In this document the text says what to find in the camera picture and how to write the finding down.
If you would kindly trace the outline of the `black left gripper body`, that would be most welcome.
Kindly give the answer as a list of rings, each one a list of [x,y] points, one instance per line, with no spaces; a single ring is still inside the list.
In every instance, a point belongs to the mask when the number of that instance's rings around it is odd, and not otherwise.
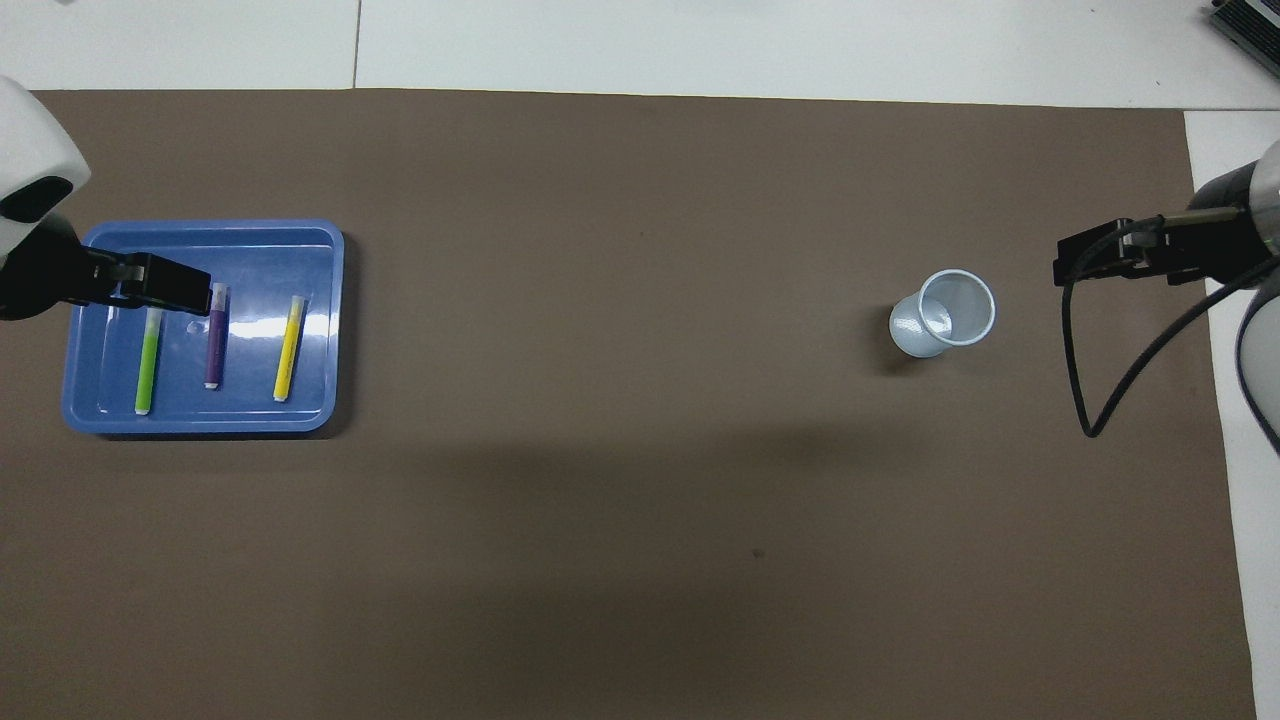
[[[111,265],[54,213],[5,256],[1,319],[31,319],[56,304],[105,304],[113,295]]]

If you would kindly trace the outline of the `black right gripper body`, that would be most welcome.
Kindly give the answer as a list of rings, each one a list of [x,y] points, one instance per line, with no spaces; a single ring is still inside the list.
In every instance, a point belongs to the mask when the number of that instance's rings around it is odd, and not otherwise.
[[[1277,256],[1279,170],[1244,165],[1196,191],[1185,211],[1164,218],[1174,252],[1170,286],[1210,278],[1226,284]]]

